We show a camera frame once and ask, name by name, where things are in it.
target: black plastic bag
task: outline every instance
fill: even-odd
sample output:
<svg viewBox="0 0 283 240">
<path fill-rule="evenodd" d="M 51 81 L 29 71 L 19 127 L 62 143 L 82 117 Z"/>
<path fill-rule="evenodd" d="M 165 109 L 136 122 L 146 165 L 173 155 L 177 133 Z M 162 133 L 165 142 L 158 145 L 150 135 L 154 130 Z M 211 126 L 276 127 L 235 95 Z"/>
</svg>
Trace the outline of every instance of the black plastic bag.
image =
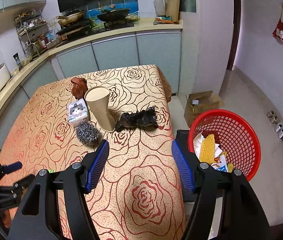
<svg viewBox="0 0 283 240">
<path fill-rule="evenodd" d="M 138 126 L 150 125 L 158 128 L 154 106 L 132 114 L 123 113 L 120 117 L 120 120 L 116 123 L 115 130 L 116 132 L 120 132 L 124 128 L 136 128 Z"/>
</svg>

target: white plastic bottle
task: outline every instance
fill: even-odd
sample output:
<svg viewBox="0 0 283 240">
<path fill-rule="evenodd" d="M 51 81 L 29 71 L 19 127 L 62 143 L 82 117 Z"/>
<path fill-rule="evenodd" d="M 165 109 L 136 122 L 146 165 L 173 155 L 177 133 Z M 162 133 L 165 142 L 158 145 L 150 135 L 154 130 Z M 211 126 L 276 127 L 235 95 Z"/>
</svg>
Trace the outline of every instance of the white plastic bottle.
<svg viewBox="0 0 283 240">
<path fill-rule="evenodd" d="M 166 15 L 165 6 L 163 5 L 163 0 L 154 0 L 154 6 L 157 16 Z"/>
</svg>

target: red plastic basket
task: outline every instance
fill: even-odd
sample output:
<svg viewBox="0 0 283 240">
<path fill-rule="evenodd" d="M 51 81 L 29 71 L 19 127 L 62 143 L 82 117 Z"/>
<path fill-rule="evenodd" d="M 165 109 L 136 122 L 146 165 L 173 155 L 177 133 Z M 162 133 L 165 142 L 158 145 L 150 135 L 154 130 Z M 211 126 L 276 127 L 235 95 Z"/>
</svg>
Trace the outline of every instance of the red plastic basket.
<svg viewBox="0 0 283 240">
<path fill-rule="evenodd" d="M 227 152 L 227 161 L 240 169 L 251 180 L 260 163 L 260 144 L 255 131 L 239 115 L 220 109 L 213 109 L 198 116 L 191 125 L 188 135 L 188 149 L 195 152 L 193 140 L 202 133 L 204 137 L 213 133 L 215 142 Z"/>
</svg>

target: brown plastic bag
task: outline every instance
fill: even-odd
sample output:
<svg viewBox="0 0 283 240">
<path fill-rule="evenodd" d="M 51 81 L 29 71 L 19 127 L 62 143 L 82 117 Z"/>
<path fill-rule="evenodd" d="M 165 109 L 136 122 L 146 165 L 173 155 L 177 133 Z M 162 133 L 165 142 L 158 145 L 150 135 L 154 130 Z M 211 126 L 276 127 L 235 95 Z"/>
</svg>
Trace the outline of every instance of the brown plastic bag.
<svg viewBox="0 0 283 240">
<path fill-rule="evenodd" d="M 74 85 L 72 88 L 73 96 L 77 100 L 84 98 L 84 95 L 88 90 L 86 79 L 85 78 L 72 78 L 71 83 Z"/>
</svg>

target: basket rim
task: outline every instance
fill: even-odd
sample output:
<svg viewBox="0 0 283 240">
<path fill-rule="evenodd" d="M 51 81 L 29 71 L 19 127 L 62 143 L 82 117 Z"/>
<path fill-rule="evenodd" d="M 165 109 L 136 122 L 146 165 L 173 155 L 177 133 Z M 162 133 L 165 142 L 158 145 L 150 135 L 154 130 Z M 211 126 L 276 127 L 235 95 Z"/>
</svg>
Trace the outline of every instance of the basket rim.
<svg viewBox="0 0 283 240">
<path fill-rule="evenodd" d="M 236 120 L 237 122 L 239 122 L 243 127 L 245 127 L 245 129 L 248 131 L 248 133 L 250 134 L 253 142 L 257 143 L 257 145 L 255 145 L 255 161 L 254 164 L 251 168 L 250 173 L 246 176 L 247 180 L 250 181 L 256 174 L 259 165 L 260 165 L 260 159 L 261 159 L 261 152 L 260 152 L 260 143 L 257 137 L 257 134 L 255 133 L 254 129 L 250 126 L 250 124 L 247 123 L 247 121 L 245 119 L 243 119 L 241 116 L 239 116 L 238 114 L 235 114 L 231 111 L 227 111 L 227 110 L 223 110 L 223 109 L 212 109 L 209 111 L 206 111 L 202 114 L 200 114 L 192 123 L 190 130 L 189 130 L 189 134 L 188 134 L 188 150 L 190 152 L 195 152 L 194 149 L 194 144 L 193 144 L 193 139 L 195 136 L 195 131 L 196 131 L 196 127 L 198 125 L 198 123 L 207 118 L 207 117 L 211 117 L 214 115 L 221 115 L 221 116 L 226 116 L 226 117 L 230 117 L 234 120 Z"/>
</svg>

